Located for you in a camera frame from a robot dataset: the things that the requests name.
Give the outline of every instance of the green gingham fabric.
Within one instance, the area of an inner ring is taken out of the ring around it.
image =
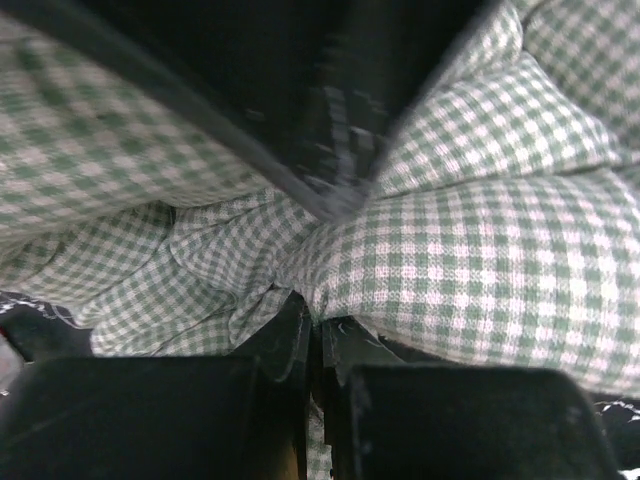
[[[638,0],[505,3],[338,226],[6,19],[0,126],[0,289],[70,308],[97,354],[228,352],[296,290],[317,321],[640,395]]]

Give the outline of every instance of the checkered cloth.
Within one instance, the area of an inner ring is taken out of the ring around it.
[[[318,321],[640,395],[640,4],[538,3],[500,8],[337,227],[0,19],[0,289],[67,306],[102,355],[227,352],[294,289]]]

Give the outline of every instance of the black plastic part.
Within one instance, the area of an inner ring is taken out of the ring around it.
[[[586,397],[552,371],[360,366],[339,411],[336,480],[619,478]]]
[[[0,478],[305,479],[310,341],[292,294],[226,357],[36,363],[0,404]]]
[[[174,110],[322,219],[497,0],[0,0]]]
[[[257,358],[261,370],[287,395],[289,415],[274,428],[293,432],[300,480],[307,478],[312,328],[304,299],[292,293],[278,315],[230,354]]]
[[[599,394],[591,397],[620,466],[640,468],[640,399]]]
[[[450,362],[448,360],[444,360],[440,357],[436,357],[435,355],[425,353],[421,350],[417,350],[413,347],[409,347],[400,342],[390,340],[385,337],[380,337],[379,340],[380,340],[380,343],[382,343],[385,347],[387,347],[395,355],[397,355],[400,359],[402,359],[403,362],[407,362],[407,363],[439,362],[439,363],[445,363],[445,364],[460,365],[454,362]]]
[[[0,328],[26,362],[60,357],[90,357],[90,330],[79,330],[29,307],[0,316]]]
[[[335,435],[343,422],[340,409],[344,387],[356,365],[394,365],[402,360],[387,349],[352,317],[323,322],[320,328],[322,387],[314,389],[314,399],[324,410],[324,441],[335,450]]]

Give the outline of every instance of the gingham cushion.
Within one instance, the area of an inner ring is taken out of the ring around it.
[[[0,37],[0,288],[70,307],[97,353],[227,352],[295,289],[318,321],[640,395],[636,0],[505,3],[339,226],[74,52]]]

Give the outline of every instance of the wrinkled fabric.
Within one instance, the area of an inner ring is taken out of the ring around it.
[[[316,321],[640,395],[637,0],[504,3],[338,226],[74,51],[0,39],[0,289],[97,354],[225,353],[296,290]]]

